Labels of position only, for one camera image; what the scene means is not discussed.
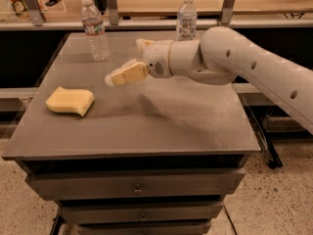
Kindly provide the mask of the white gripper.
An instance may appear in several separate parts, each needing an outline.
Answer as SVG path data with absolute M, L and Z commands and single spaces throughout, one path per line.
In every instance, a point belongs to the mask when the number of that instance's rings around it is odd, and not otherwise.
M 143 54 L 144 62 L 132 59 L 105 77 L 108 86 L 123 85 L 145 79 L 149 74 L 155 78 L 172 76 L 169 67 L 169 54 L 173 41 L 139 38 L 136 45 Z

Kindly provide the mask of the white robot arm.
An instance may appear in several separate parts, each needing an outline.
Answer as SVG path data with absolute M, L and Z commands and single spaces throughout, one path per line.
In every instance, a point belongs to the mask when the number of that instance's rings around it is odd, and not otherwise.
M 269 52 L 229 27 L 208 29 L 199 40 L 138 39 L 141 62 L 132 59 L 105 78 L 109 86 L 181 75 L 224 85 L 237 76 L 313 133 L 313 71 Z

